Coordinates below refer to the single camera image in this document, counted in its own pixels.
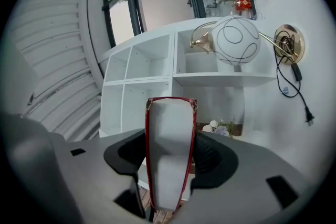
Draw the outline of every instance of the flower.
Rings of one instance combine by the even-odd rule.
[[[212,128],[217,128],[218,127],[218,122],[217,121],[210,121],[210,126]]]
[[[204,132],[209,132],[209,133],[213,133],[212,127],[210,125],[206,125],[203,127],[202,129]]]
[[[220,134],[223,136],[230,136],[227,128],[225,126],[219,126],[216,130],[215,130],[215,134]]]

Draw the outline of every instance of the white shelf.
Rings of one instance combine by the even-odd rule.
[[[99,137],[102,138],[102,137],[107,137],[108,134],[105,133],[101,128],[99,128]]]
[[[169,81],[133,81],[125,84],[122,104],[122,132],[145,127],[148,98],[171,96]]]
[[[105,82],[125,79],[130,51],[131,49],[128,48],[118,51],[110,57],[106,70]]]
[[[212,27],[204,27],[204,28],[198,29],[194,33],[194,39],[198,39],[198,38],[202,37],[205,34],[206,31],[211,31],[211,28]],[[190,47],[193,31],[194,31],[194,29],[179,31],[177,33],[177,35],[175,36],[175,43],[178,46],[182,46],[183,51],[186,54],[194,53],[194,52],[204,52],[204,50],[200,47],[197,47],[197,46],[195,46],[194,48]]]
[[[145,165],[141,165],[139,170],[138,170],[138,184],[149,190],[149,185],[148,185],[148,176],[147,176],[147,167]]]
[[[106,135],[121,133],[122,97],[123,85],[103,87],[100,128]]]
[[[275,80],[271,75],[241,72],[201,72],[174,74],[183,87],[256,87]]]
[[[131,50],[126,79],[169,76],[170,35],[134,45]]]
[[[125,83],[147,83],[147,82],[150,82],[151,80],[155,80],[155,81],[165,80],[166,81],[167,76],[144,77],[144,78],[109,81],[109,82],[105,82],[104,86],[120,85],[120,84],[125,84]]]
[[[243,123],[245,100],[241,87],[183,87],[173,79],[172,96],[197,100],[197,122],[230,122],[235,118],[237,124]]]
[[[201,32],[194,34],[194,37],[201,36],[205,30],[199,29]],[[220,62],[214,52],[207,53],[197,46],[190,48],[191,34],[192,31],[183,31],[175,36],[174,74],[234,72],[234,67]]]

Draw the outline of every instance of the glass door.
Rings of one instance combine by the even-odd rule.
[[[191,0],[138,0],[142,31],[194,19]]]

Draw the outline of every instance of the red object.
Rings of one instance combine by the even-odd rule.
[[[245,10],[247,8],[252,8],[252,3],[250,0],[237,0],[236,10]]]
[[[189,174],[189,169],[191,165],[191,160],[193,157],[193,148],[194,148],[194,140],[195,140],[195,133],[196,133],[196,117],[197,117],[197,100],[195,99],[189,99],[189,98],[183,98],[183,97],[155,97],[155,98],[149,98],[146,104],[146,113],[145,113],[145,144],[146,144],[146,168],[147,168],[147,176],[148,176],[148,185],[149,185],[149,190],[150,190],[150,197],[151,197],[151,205],[153,208],[155,208],[154,204],[154,199],[153,199],[153,187],[152,187],[152,177],[151,177],[151,166],[150,166],[150,157],[149,157],[149,120],[150,120],[150,106],[152,102],[161,100],[161,99],[181,99],[186,102],[189,102],[190,105],[193,108],[193,133],[192,133],[192,138],[191,138],[191,145],[190,145],[190,152],[189,152],[189,160],[188,160],[188,166],[186,169],[185,177],[184,177],[184,182],[183,182],[183,187],[180,195],[180,199],[178,200],[176,210],[178,210],[178,206],[180,205],[181,199],[182,199],[182,194],[184,192],[185,186],[187,184],[187,179],[188,179],[188,174]]]

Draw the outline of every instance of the white globe lampshade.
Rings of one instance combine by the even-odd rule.
[[[220,62],[233,66],[252,61],[260,51],[261,38],[252,20],[241,16],[220,19],[211,31],[213,51]]]

